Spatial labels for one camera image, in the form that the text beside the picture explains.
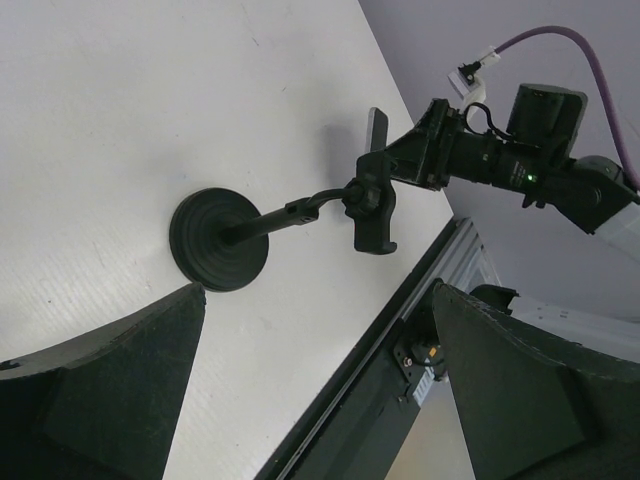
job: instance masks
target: black plastic part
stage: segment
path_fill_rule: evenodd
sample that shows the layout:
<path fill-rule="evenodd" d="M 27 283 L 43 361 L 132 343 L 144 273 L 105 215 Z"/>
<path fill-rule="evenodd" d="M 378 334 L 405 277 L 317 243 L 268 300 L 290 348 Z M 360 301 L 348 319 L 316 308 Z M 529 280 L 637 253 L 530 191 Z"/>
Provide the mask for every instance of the black plastic part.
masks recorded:
<path fill-rule="evenodd" d="M 267 235 L 231 245 L 220 232 L 260 216 L 239 193 L 209 188 L 187 197 L 171 220 L 170 244 L 182 273 L 207 290 L 230 292 L 250 284 L 269 253 Z"/>
<path fill-rule="evenodd" d="M 640 365 L 448 285 L 433 303 L 477 480 L 637 478 Z"/>
<path fill-rule="evenodd" d="M 204 320 L 200 285 L 0 371 L 0 478 L 160 480 Z"/>
<path fill-rule="evenodd" d="M 586 103 L 581 92 L 521 85 L 507 128 L 511 136 L 505 136 L 465 131 L 464 114 L 435 99 L 412 130 L 385 148 L 394 165 L 391 178 L 430 190 L 445 187 L 450 177 L 492 185 L 524 194 L 524 208 L 553 205 L 594 233 L 640 198 L 611 160 L 569 156 Z"/>
<path fill-rule="evenodd" d="M 560 158 L 567 157 L 582 123 L 587 95 L 552 85 L 522 84 L 511 110 L 507 133 L 520 143 L 545 145 L 562 138 Z"/>
<path fill-rule="evenodd" d="M 379 108 L 373 107 L 369 111 L 369 130 L 367 131 L 368 152 L 384 150 L 387 146 L 389 132 L 389 117 Z"/>
<path fill-rule="evenodd" d="M 347 187 L 362 190 L 358 200 L 343 200 L 346 215 L 355 223 L 356 251 L 374 255 L 395 252 L 398 245 L 390 237 L 396 192 L 391 185 L 391 162 L 384 152 L 375 151 L 360 157 L 356 178 Z"/>

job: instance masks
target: black suction cup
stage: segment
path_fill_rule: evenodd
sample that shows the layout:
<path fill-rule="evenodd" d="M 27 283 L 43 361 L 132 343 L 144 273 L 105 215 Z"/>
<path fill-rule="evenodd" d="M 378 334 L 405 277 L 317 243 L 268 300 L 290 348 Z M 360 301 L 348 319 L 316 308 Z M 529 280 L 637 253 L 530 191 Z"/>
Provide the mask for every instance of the black suction cup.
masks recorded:
<path fill-rule="evenodd" d="M 224 188 L 187 197 L 173 214 L 169 232 L 171 252 L 182 273 L 214 292 L 247 286 L 267 261 L 269 237 L 228 245 L 219 232 L 259 216 L 249 200 Z"/>

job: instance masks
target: white surface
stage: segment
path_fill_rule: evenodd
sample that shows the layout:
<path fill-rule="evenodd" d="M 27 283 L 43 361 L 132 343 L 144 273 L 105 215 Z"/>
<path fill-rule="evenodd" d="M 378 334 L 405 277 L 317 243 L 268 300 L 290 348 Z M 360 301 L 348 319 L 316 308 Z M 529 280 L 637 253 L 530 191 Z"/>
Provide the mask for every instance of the white surface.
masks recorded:
<path fill-rule="evenodd" d="M 203 187 L 262 211 L 344 185 L 367 112 L 410 128 L 355 0 L 0 2 L 0 358 L 186 283 L 167 230 Z M 396 185 L 388 257 L 338 205 L 209 294 L 165 478 L 250 479 L 451 216 Z"/>
<path fill-rule="evenodd" d="M 511 314 L 525 323 L 596 352 L 640 363 L 640 325 L 515 297 Z"/>
<path fill-rule="evenodd" d="M 640 205 L 630 203 L 603 223 L 595 235 L 640 262 Z"/>
<path fill-rule="evenodd" d="M 386 480 L 474 480 L 451 384 L 433 385 Z"/>

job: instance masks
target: cable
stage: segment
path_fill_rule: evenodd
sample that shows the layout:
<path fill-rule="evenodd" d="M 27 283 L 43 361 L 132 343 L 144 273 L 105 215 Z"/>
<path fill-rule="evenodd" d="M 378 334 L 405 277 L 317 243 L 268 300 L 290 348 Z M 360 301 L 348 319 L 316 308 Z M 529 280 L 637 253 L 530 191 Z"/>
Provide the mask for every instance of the cable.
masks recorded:
<path fill-rule="evenodd" d="M 497 54 L 500 54 L 509 47 L 520 43 L 522 40 L 547 33 L 562 35 L 569 38 L 570 40 L 573 40 L 573 42 L 578 45 L 578 47 L 580 47 L 585 57 L 587 57 L 587 61 L 589 62 L 589 66 L 591 67 L 591 71 L 593 72 L 593 76 L 596 80 L 596 85 L 598 86 L 598 91 L 600 92 L 600 97 L 602 98 L 604 111 L 607 116 L 607 121 L 609 122 L 611 135 L 613 136 L 613 143 L 615 144 L 616 151 L 618 152 L 618 156 L 620 157 L 620 163 L 622 164 L 622 168 L 624 169 L 633 186 L 636 188 L 636 190 L 640 191 L 640 175 L 638 175 L 638 173 L 633 168 L 633 165 L 629 158 L 629 152 L 627 151 L 624 139 L 622 138 L 620 123 L 618 121 L 618 116 L 616 115 L 613 99 L 611 98 L 611 91 L 609 90 L 609 85 L 607 84 L 604 70 L 602 69 L 602 65 L 600 65 L 600 61 L 596 56 L 596 52 L 593 50 L 586 38 L 570 28 L 561 27 L 558 25 L 548 25 L 545 27 L 533 28 L 513 37 L 511 40 L 503 43 L 498 48 L 496 48 L 495 52 Z"/>
<path fill-rule="evenodd" d="M 480 135 L 478 132 L 476 132 L 469 126 L 468 115 L 469 115 L 469 110 L 471 110 L 472 107 L 479 108 L 484 112 L 484 114 L 487 117 L 487 125 L 489 126 L 489 130 L 491 130 L 495 135 L 502 138 L 503 140 L 507 140 L 507 141 L 513 140 L 513 137 L 511 135 L 503 132 L 502 130 L 500 130 L 498 127 L 495 126 L 495 124 L 493 123 L 493 119 L 491 117 L 491 110 L 489 110 L 489 107 L 487 107 L 484 103 L 480 103 L 480 102 L 470 103 L 467 106 L 467 108 L 464 109 L 464 112 L 462 112 L 462 125 L 464 126 L 464 128 L 469 130 L 471 133 Z"/>

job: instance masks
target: black cable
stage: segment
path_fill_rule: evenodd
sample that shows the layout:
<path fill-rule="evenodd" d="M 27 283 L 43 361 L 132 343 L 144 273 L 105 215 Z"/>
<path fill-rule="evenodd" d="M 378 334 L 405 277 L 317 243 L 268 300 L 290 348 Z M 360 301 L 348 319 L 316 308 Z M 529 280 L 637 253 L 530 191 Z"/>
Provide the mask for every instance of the black cable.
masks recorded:
<path fill-rule="evenodd" d="M 464 112 L 462 112 L 462 125 L 465 129 L 469 130 L 471 133 L 480 135 L 480 133 L 476 132 L 469 126 L 469 119 L 467 117 L 469 116 L 469 110 L 471 110 L 471 107 L 477 107 L 484 112 L 485 116 L 487 117 L 487 125 L 489 126 L 489 130 L 491 130 L 496 136 L 507 141 L 513 140 L 513 137 L 511 135 L 503 132 L 498 127 L 496 127 L 496 125 L 493 123 L 493 118 L 491 117 L 491 110 L 489 110 L 489 107 L 487 107 L 484 103 L 473 102 L 464 109 Z"/>

